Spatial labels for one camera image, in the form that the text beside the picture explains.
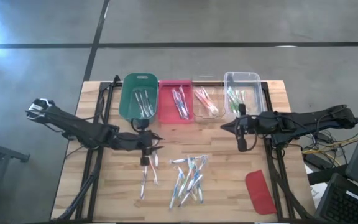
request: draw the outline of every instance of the green plastic tray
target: green plastic tray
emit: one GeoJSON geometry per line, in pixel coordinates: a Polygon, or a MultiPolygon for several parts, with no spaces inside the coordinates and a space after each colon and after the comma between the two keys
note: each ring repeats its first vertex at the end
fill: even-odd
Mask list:
{"type": "Polygon", "coordinates": [[[157,92],[158,79],[155,75],[149,73],[132,73],[125,77],[122,84],[121,100],[119,102],[119,114],[125,120],[141,119],[140,107],[135,97],[135,91],[147,90],[150,104],[152,105],[153,115],[149,117],[150,123],[154,121],[157,111],[157,92]]]}

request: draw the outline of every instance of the wooden tabletop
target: wooden tabletop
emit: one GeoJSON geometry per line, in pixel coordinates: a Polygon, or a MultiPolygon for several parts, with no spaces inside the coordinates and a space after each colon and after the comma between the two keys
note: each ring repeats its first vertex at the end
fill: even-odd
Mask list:
{"type": "MultiPolygon", "coordinates": [[[[290,112],[284,82],[267,81],[273,109],[290,112]]],[[[94,114],[100,82],[84,82],[76,115],[80,118],[94,114]]],[[[222,87],[208,87],[213,99],[222,98],[222,87]]],[[[110,110],[110,124],[118,125],[120,131],[130,131],[129,123],[118,114],[121,88],[116,88],[110,110]]],[[[195,114],[199,105],[195,104],[195,114]]],[[[160,142],[163,149],[158,151],[158,185],[153,183],[153,173],[149,169],[145,199],[140,199],[142,168],[139,164],[140,152],[113,151],[105,148],[99,179],[98,194],[94,210],[94,222],[269,222],[276,221],[276,214],[259,215],[255,212],[244,179],[253,171],[262,170],[271,193],[266,153],[261,139],[249,152],[239,152],[234,135],[220,129],[228,122],[226,115],[218,119],[203,119],[196,116],[193,124],[150,125],[153,132],[165,140],[160,142]],[[189,198],[182,208],[168,209],[177,171],[169,164],[170,159],[180,159],[187,155],[209,156],[203,168],[202,188],[204,204],[189,198]]],[[[253,142],[253,136],[246,136],[253,142]]],[[[67,153],[79,147],[78,142],[69,143],[67,153]]],[[[298,147],[285,149],[285,167],[291,191],[306,210],[314,214],[314,203],[298,147]]],[[[58,186],[52,218],[61,215],[74,199],[81,185],[86,149],[73,153],[64,163],[58,186]]],[[[86,197],[83,215],[88,211],[89,194],[86,197]]],[[[285,197],[280,191],[285,211],[285,197]]]]}

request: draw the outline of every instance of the gray floor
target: gray floor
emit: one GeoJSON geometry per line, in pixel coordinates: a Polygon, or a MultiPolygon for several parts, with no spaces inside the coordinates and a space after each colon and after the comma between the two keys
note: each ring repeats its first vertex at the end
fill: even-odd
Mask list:
{"type": "MultiPolygon", "coordinates": [[[[0,0],[0,44],[92,43],[102,4],[0,0]]],[[[358,0],[117,0],[101,36],[101,42],[344,41],[358,41],[358,0]]],[[[0,145],[31,153],[29,163],[9,166],[0,223],[48,220],[67,142],[26,120],[24,110],[46,97],[74,113],[89,55],[90,49],[0,49],[0,145]]],[[[134,72],[221,80],[227,71],[284,80],[293,111],[344,103],[358,116],[358,47],[99,49],[91,80],[134,72]]]]}

